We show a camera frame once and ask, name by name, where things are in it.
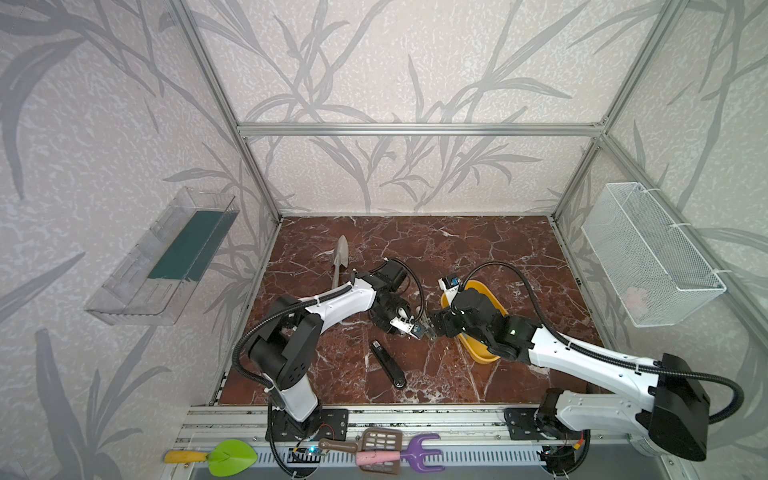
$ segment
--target marble floor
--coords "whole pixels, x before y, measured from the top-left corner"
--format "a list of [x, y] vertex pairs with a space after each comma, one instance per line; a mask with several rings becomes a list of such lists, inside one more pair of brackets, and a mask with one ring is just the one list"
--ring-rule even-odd
[[[601, 345], [584, 300], [546, 217], [314, 217], [287, 218], [277, 238], [249, 329], [280, 295], [308, 296], [328, 290], [333, 249], [340, 235], [349, 241], [349, 268], [368, 270], [383, 257], [398, 257], [422, 281], [428, 310], [439, 308], [437, 280], [449, 273], [465, 276], [488, 260], [520, 267], [535, 288], [541, 307], [558, 329]], [[477, 274], [510, 313], [534, 317], [522, 283], [501, 267]], [[418, 290], [408, 285], [405, 298], [418, 305]], [[406, 373], [397, 390], [369, 344], [377, 339]], [[247, 359], [244, 363], [256, 370]], [[584, 392], [586, 382], [562, 372], [499, 360], [475, 363], [455, 339], [435, 342], [387, 335], [365, 313], [329, 329], [320, 337], [308, 373], [320, 401], [354, 403], [539, 402], [547, 388]], [[263, 387], [230, 372], [221, 405], [266, 403]]]

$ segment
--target green trowel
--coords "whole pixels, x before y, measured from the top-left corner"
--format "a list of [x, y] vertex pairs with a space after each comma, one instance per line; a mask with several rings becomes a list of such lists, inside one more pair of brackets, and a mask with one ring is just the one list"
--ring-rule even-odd
[[256, 452], [240, 440], [224, 440], [211, 453], [192, 450], [171, 450], [165, 454], [166, 463], [208, 462], [208, 470], [214, 477], [228, 477], [253, 465]]

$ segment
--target black handle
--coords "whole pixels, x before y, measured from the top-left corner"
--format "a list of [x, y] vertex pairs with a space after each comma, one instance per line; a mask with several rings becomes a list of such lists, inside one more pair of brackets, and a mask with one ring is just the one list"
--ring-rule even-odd
[[395, 359], [389, 355], [389, 352], [384, 350], [384, 347], [377, 340], [373, 340], [373, 343], [371, 343], [371, 351], [376, 356], [376, 359], [379, 360], [386, 375], [392, 380], [395, 388], [399, 390], [404, 389], [406, 387], [406, 375]]

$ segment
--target white wire basket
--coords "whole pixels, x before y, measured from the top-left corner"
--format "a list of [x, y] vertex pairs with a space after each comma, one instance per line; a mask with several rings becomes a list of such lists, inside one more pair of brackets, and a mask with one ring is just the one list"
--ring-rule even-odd
[[675, 325], [726, 290], [680, 227], [634, 182], [606, 184], [581, 227], [635, 326]]

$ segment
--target transparent plastic box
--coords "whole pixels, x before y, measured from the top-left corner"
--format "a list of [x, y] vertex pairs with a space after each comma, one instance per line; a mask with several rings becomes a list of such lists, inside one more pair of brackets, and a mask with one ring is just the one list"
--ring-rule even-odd
[[239, 212], [232, 194], [182, 188], [85, 311], [110, 325], [173, 325]]

